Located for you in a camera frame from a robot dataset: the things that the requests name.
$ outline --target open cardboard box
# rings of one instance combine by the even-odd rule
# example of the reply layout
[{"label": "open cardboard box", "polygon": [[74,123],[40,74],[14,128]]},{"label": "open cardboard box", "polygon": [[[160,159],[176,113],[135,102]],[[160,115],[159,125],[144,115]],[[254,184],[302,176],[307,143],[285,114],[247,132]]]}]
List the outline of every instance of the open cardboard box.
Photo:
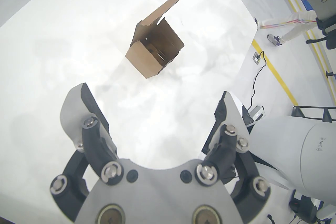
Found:
[{"label": "open cardboard box", "polygon": [[137,23],[126,58],[147,79],[157,75],[184,47],[167,21],[158,21],[179,0],[168,0]]}]

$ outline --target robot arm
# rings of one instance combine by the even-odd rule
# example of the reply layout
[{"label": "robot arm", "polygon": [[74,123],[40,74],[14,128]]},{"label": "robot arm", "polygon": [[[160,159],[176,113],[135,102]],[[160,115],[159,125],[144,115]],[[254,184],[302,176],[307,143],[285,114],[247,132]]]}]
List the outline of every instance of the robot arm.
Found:
[{"label": "robot arm", "polygon": [[[75,223],[248,223],[270,195],[228,92],[216,108],[216,122],[203,148],[205,159],[173,169],[146,169],[120,159],[108,122],[86,84],[71,89],[60,118],[76,151],[50,192]],[[100,178],[90,193],[83,179],[89,164]],[[229,195],[224,184],[235,176],[233,164],[240,180]]]}]

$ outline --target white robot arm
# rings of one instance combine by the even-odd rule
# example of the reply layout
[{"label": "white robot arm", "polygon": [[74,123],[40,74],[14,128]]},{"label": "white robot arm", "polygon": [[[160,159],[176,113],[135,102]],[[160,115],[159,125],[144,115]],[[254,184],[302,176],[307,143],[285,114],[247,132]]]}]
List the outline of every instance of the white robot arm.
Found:
[{"label": "white robot arm", "polygon": [[316,214],[323,220],[336,213],[334,142],[334,123],[284,116],[255,123],[250,152],[271,183],[329,204]]},{"label": "white robot arm", "polygon": [[[143,168],[119,158],[88,86],[68,93],[61,124],[76,151],[50,192],[61,211],[80,224],[197,223],[246,224],[264,207],[268,182],[259,176],[248,152],[249,133],[231,95],[224,92],[215,125],[203,148],[205,159],[173,169]],[[91,192],[83,174],[91,165],[99,180]],[[224,184],[240,180],[230,195]]]}]

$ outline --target black cable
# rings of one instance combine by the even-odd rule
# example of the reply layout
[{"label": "black cable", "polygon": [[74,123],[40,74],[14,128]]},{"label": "black cable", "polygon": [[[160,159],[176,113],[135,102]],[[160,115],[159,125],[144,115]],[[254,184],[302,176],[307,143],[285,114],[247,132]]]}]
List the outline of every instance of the black cable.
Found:
[{"label": "black cable", "polygon": [[[267,65],[267,62],[266,62],[266,59],[265,59],[264,51],[261,51],[260,55],[257,56],[257,58],[259,58],[259,57],[261,56],[261,54],[263,55],[263,58],[264,58],[264,61],[265,61],[265,65],[259,70],[257,76],[258,76],[259,73],[262,71],[262,69]],[[254,97],[254,95],[255,95],[254,85],[255,85],[255,81],[257,80],[257,76],[255,76],[255,78],[254,78],[254,82],[253,82],[253,95],[252,95],[252,97],[251,97],[251,105],[250,105],[250,107],[247,109],[247,111],[252,107],[252,99],[253,99],[253,97]]]},{"label": "black cable", "polygon": [[294,217],[293,217],[292,221],[289,222],[289,224],[291,224],[294,221],[295,218],[296,218],[296,214],[294,214]]},{"label": "black cable", "polygon": [[273,220],[273,217],[272,217],[270,214],[267,216],[267,218],[268,218],[269,220],[271,220],[272,224],[275,224],[275,222],[274,222],[274,220]]}]

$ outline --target white device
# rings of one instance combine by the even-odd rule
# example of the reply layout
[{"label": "white device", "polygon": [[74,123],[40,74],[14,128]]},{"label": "white device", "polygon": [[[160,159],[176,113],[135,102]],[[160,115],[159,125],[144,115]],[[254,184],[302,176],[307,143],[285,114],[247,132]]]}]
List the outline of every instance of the white device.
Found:
[{"label": "white device", "polygon": [[301,117],[262,119],[250,134],[250,152],[261,176],[282,188],[322,200],[318,219],[336,212],[336,126]]},{"label": "white device", "polygon": [[259,121],[260,119],[265,117],[264,108],[260,106],[256,106],[251,112],[250,116],[254,121]]}]

